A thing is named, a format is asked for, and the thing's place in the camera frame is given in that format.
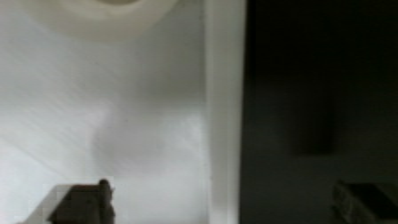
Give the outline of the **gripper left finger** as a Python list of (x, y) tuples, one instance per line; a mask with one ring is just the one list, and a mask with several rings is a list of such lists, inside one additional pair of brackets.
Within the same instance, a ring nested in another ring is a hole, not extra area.
[(74, 185), (49, 213), (51, 224), (115, 224), (113, 189), (106, 179), (92, 185)]

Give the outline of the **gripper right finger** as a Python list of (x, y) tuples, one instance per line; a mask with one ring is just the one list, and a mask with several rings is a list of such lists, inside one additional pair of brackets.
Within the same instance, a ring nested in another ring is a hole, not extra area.
[(335, 183), (331, 224), (398, 224), (395, 184)]

